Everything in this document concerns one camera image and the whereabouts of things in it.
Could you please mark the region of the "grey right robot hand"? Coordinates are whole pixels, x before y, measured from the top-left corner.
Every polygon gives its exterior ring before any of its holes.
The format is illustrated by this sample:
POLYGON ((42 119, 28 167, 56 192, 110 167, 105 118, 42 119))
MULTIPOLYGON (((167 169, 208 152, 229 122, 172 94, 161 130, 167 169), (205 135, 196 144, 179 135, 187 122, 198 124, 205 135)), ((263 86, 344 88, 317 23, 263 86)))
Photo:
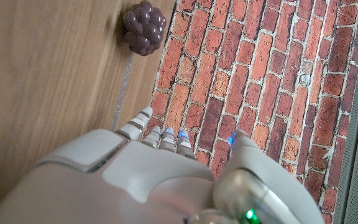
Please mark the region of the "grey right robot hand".
POLYGON ((151 107, 39 160, 0 203, 0 223, 322 223, 307 189, 243 130, 219 177, 188 133, 153 127, 151 107))

